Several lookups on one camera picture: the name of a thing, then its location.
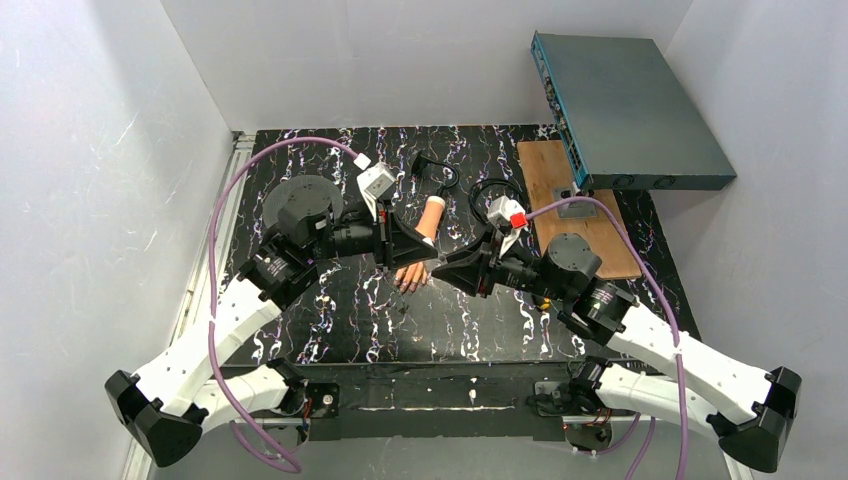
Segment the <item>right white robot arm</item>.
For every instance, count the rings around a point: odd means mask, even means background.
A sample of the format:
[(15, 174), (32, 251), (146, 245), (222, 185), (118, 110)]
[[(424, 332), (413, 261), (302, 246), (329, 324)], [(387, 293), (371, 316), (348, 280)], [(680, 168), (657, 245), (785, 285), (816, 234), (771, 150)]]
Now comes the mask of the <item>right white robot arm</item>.
[(583, 340), (626, 354), (656, 370), (650, 376), (611, 360), (586, 358), (569, 381), (543, 391), (552, 415), (627, 410), (675, 422), (714, 439), (739, 463), (774, 473), (798, 413), (801, 377), (730, 358), (671, 325), (633, 294), (601, 279), (601, 265), (576, 234), (558, 234), (541, 257), (501, 250), (488, 230), (449, 254), (433, 276), (471, 296), (497, 285), (560, 304), (558, 318)]

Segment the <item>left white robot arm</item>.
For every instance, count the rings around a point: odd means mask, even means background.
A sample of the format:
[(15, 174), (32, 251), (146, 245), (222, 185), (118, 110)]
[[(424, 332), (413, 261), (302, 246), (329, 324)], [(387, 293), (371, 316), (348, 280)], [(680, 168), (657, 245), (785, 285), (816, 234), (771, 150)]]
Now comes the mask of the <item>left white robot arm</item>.
[(210, 318), (149, 363), (106, 380), (119, 422), (155, 465), (168, 467), (223, 424), (251, 423), (262, 410), (305, 412), (310, 398), (298, 375), (263, 365), (225, 379), (221, 364), (318, 281), (322, 260), (370, 254), (397, 273), (403, 289), (423, 283), (444, 208), (431, 197), (409, 225), (387, 201), (346, 206), (326, 193), (267, 200), (268, 231), (225, 291), (214, 294)]

